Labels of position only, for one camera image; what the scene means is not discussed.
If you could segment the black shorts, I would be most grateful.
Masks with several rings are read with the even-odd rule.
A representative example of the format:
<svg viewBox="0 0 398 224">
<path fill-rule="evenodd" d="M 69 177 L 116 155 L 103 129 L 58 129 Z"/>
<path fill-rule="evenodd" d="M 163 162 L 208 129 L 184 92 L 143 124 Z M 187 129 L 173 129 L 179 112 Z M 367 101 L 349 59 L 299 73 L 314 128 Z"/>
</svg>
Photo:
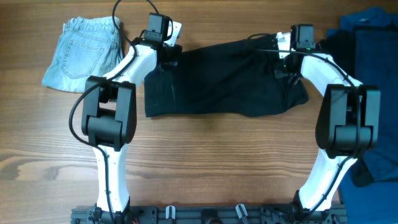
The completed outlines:
<svg viewBox="0 0 398 224">
<path fill-rule="evenodd" d="M 275 115 L 303 105 L 308 93 L 280 69 L 274 34 L 183 52 L 144 80 L 148 117 L 170 114 Z"/>
</svg>

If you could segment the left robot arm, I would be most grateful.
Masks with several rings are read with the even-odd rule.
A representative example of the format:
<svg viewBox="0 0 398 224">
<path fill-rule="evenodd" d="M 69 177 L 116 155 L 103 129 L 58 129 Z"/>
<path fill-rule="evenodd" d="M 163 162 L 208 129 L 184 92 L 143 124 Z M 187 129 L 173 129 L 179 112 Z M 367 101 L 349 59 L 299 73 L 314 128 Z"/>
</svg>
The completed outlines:
<svg viewBox="0 0 398 224">
<path fill-rule="evenodd" d="M 137 124 L 136 89 L 162 63 L 176 65 L 182 24 L 152 13 L 127 55 L 102 77 L 89 77 L 82 96 L 82 133 L 95 152 L 99 195 L 87 223 L 133 223 L 126 154 Z"/>
</svg>

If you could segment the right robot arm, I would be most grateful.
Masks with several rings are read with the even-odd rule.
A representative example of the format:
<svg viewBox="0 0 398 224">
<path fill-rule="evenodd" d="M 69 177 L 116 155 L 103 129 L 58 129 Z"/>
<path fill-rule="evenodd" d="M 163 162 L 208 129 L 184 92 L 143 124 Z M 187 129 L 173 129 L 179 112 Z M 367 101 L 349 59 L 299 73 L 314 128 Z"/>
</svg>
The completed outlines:
<svg viewBox="0 0 398 224">
<path fill-rule="evenodd" d="M 334 218 L 331 200 L 349 168 L 377 143 L 381 92 L 349 76 L 316 47 L 314 27 L 292 26 L 277 33 L 283 70 L 310 81 L 323 97 L 315 128 L 319 147 L 312 171 L 296 191 L 289 223 L 323 223 Z"/>
</svg>

